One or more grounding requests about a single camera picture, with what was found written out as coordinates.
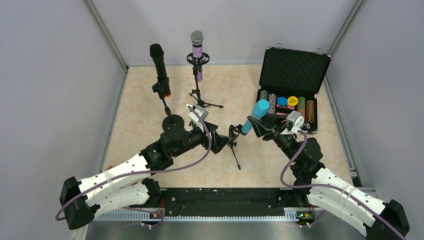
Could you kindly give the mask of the teal toy microphone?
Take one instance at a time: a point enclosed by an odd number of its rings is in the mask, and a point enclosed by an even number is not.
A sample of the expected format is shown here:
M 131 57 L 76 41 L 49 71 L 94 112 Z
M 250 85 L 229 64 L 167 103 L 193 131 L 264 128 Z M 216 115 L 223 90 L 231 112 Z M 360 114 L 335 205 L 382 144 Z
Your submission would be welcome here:
M 266 99 L 260 99 L 252 108 L 252 112 L 249 115 L 254 119 L 260 119 L 268 113 L 270 104 Z M 252 129 L 253 125 L 249 120 L 246 120 L 241 127 L 241 133 L 247 135 Z

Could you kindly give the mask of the black round-base mic stand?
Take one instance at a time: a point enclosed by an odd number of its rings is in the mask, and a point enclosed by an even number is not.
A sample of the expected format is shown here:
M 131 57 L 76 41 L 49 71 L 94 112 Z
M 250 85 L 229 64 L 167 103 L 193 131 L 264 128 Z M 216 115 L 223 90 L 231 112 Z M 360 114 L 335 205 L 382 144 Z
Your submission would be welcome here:
M 154 93 L 157 93 L 164 105 L 166 117 L 162 121 L 162 129 L 165 131 L 171 126 L 184 127 L 184 120 L 180 115 L 172 114 L 171 109 L 168 107 L 165 98 L 171 96 L 171 89 L 168 77 L 157 77 L 157 82 L 152 86 Z

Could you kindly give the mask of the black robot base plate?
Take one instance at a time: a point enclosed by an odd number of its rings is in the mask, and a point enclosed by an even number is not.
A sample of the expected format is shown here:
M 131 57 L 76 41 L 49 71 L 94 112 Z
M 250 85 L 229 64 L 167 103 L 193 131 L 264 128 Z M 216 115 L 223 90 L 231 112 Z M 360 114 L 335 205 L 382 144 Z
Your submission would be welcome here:
M 283 217 L 297 210 L 295 218 L 314 218 L 318 207 L 303 190 L 284 187 L 167 187 L 156 189 L 152 200 L 131 208 L 159 210 L 166 217 L 254 218 Z

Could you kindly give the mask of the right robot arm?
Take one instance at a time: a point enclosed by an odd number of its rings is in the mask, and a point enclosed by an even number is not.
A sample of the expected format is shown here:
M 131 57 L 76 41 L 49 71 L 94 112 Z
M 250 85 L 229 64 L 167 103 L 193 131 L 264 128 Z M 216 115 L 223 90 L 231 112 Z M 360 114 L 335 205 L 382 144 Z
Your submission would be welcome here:
M 321 147 L 302 130 L 303 117 L 267 114 L 264 119 L 248 116 L 254 132 L 263 141 L 273 141 L 289 158 L 280 174 L 281 183 L 297 190 L 306 201 L 331 213 L 360 232 L 367 240 L 404 240 L 410 231 L 403 206 L 384 201 L 346 182 L 321 159 Z

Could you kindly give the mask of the black tripod shock-mount stand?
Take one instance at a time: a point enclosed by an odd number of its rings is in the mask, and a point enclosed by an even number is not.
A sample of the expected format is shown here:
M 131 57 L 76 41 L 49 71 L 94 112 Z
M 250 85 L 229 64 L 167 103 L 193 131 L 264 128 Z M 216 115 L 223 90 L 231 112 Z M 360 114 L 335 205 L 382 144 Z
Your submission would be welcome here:
M 189 95 L 194 98 L 197 105 L 202 108 L 207 107 L 218 107 L 224 108 L 223 105 L 206 102 L 202 99 L 201 90 L 199 88 L 199 82 L 203 79 L 203 65 L 206 65 L 210 61 L 210 56 L 207 53 L 202 53 L 201 56 L 195 56 L 194 53 L 189 53 L 186 57 L 189 64 L 192 65 L 192 71 L 195 81 L 195 89 L 191 90 Z

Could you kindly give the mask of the purple glitter microphone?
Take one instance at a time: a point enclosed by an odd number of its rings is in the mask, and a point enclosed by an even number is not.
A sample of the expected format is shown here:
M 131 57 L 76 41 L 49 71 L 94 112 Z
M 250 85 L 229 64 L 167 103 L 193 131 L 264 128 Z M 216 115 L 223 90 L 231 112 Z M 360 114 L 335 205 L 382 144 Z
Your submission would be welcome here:
M 203 41 L 204 35 L 200 30 L 195 30 L 190 36 L 192 42 L 192 57 L 195 63 L 197 82 L 203 80 L 202 58 L 203 58 Z

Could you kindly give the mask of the black microphone orange end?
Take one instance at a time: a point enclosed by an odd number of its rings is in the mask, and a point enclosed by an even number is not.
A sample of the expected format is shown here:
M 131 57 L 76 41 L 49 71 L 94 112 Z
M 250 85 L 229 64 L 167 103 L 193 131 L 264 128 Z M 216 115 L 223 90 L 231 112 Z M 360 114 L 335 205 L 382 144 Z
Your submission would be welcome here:
M 170 97 L 171 89 L 164 62 L 164 51 L 158 43 L 152 44 L 149 50 L 157 73 L 157 82 L 152 86 L 152 90 L 155 93 L 160 93 L 163 97 Z

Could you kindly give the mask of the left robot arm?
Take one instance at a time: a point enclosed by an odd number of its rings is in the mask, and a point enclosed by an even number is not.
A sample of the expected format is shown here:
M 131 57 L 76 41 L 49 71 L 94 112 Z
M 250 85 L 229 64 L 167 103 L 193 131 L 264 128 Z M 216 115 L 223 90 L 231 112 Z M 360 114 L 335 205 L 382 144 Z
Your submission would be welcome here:
M 217 132 L 218 126 L 206 122 L 208 112 L 186 106 L 192 130 L 186 130 L 180 116 L 166 118 L 157 141 L 115 167 L 90 177 L 72 176 L 63 182 L 56 221 L 65 220 L 70 230 L 79 229 L 94 218 L 131 205 L 156 204 L 160 187 L 151 179 L 158 173 L 170 173 L 173 159 L 202 146 L 206 152 L 219 153 L 232 139 Z

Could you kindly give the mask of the black tripod stand with clip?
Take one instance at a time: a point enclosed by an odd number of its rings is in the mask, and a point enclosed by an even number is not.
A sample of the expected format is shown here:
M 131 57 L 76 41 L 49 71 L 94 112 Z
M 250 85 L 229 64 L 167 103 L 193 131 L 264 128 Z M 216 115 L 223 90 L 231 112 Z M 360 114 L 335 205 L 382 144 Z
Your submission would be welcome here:
M 235 150 L 234 148 L 237 146 L 237 142 L 236 139 L 238 138 L 238 136 L 242 133 L 242 125 L 238 124 L 238 125 L 230 125 L 228 128 L 228 136 L 230 137 L 230 141 L 227 143 L 227 145 L 229 146 L 234 158 L 235 158 L 235 162 L 237 165 L 237 168 L 239 170 L 241 170 L 241 165 L 238 161 L 238 158 L 236 156 Z

